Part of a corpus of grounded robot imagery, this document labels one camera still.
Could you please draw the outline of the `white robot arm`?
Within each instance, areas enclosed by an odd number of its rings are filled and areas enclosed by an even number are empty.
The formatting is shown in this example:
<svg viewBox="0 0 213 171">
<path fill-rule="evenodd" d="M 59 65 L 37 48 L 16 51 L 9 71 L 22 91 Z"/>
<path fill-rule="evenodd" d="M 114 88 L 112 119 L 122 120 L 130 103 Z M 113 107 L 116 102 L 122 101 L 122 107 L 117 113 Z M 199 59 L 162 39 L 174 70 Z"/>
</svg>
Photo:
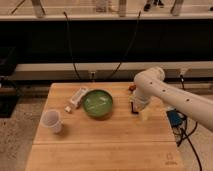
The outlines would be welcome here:
<svg viewBox="0 0 213 171">
<path fill-rule="evenodd" d="M 175 88 L 164 79 L 165 73 L 160 67 L 137 73 L 134 77 L 133 108 L 140 112 L 155 96 L 213 132 L 213 100 Z"/>
</svg>

